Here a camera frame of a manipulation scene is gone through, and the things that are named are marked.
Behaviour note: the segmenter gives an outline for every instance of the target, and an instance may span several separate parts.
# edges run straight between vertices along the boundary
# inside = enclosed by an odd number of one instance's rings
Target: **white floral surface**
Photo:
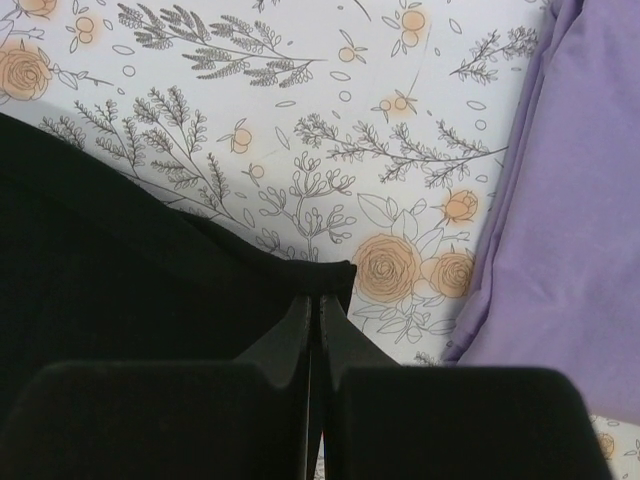
[[[437,364],[548,0],[174,2],[1,0],[0,111],[275,255],[355,261],[351,320]],[[640,478],[640,430],[594,425]]]

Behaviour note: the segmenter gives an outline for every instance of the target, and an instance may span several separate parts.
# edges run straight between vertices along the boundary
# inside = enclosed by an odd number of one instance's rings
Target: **purple fabric fold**
[[[566,374],[640,424],[640,2],[550,8],[446,360]]]

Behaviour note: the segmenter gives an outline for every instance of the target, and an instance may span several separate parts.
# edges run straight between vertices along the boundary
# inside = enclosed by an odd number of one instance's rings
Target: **lavender fabric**
[[[560,370],[640,424],[640,2],[549,9],[446,359]]]

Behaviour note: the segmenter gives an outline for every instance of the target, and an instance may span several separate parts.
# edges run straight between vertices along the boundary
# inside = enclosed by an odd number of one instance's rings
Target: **black fabric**
[[[355,267],[287,262],[0,115],[0,415],[60,360],[231,359]]]

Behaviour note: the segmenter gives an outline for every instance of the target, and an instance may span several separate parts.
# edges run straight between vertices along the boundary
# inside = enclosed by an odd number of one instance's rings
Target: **purple cloth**
[[[640,424],[640,2],[549,10],[447,360],[566,374]]]

